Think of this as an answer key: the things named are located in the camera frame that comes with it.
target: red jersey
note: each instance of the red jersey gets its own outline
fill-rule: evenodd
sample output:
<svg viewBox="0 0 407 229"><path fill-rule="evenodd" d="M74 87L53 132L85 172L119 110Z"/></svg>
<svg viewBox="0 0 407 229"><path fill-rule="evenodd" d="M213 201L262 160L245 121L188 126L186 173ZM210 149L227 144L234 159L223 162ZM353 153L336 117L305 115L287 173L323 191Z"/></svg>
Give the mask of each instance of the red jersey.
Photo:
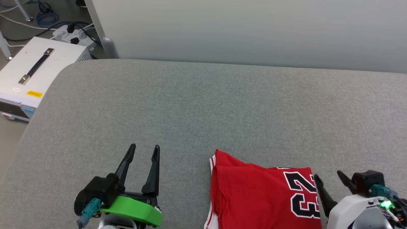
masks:
<svg viewBox="0 0 407 229"><path fill-rule="evenodd" d="M310 168L263 168L216 150L205 229L320 229Z"/></svg>

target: gray fabric table surface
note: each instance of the gray fabric table surface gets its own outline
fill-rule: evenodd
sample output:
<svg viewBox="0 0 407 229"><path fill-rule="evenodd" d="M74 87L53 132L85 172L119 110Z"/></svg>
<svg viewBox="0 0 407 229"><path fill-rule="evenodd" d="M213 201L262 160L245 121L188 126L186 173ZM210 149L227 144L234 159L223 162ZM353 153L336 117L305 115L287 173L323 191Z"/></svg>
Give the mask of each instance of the gray fabric table surface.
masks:
<svg viewBox="0 0 407 229"><path fill-rule="evenodd" d="M264 167L309 166L335 200L350 195L336 170L381 171L407 197L407 75L142 60L70 65L0 184L0 228L77 228L76 194L114 172L131 143L126 187L135 192L154 145L161 147L165 229L203 227L216 148Z"/></svg>

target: yellow label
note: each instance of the yellow label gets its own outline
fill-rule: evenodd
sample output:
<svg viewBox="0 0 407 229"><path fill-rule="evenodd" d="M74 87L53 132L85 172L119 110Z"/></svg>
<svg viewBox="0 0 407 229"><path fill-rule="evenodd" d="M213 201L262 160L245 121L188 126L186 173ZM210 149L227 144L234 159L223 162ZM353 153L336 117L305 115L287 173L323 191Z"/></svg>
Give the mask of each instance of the yellow label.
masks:
<svg viewBox="0 0 407 229"><path fill-rule="evenodd" d="M39 92L36 92L36 91L29 90L29 91L27 92L27 95L31 95L31 96L35 96L35 97L41 98L42 93L39 93Z"/></svg>

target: green led light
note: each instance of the green led light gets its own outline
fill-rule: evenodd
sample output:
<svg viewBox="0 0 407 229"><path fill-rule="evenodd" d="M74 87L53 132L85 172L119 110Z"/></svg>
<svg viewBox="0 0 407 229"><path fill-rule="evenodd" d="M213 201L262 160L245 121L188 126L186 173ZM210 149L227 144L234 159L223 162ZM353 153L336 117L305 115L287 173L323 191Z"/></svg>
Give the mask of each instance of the green led light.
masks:
<svg viewBox="0 0 407 229"><path fill-rule="evenodd" d="M389 209L392 205L393 203L389 200L380 203L380 207L383 207L385 209Z"/></svg>

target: white box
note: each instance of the white box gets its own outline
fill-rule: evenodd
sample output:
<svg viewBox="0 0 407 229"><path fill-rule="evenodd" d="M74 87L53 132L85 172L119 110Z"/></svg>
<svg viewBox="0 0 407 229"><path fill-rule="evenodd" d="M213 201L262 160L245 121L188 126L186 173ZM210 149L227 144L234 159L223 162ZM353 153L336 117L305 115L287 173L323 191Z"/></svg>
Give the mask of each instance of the white box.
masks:
<svg viewBox="0 0 407 229"><path fill-rule="evenodd" d="M48 48L54 49L52 54L25 85L19 84ZM0 113L8 119L30 121L58 73L72 63L89 59L85 46L34 37L0 71Z"/></svg>

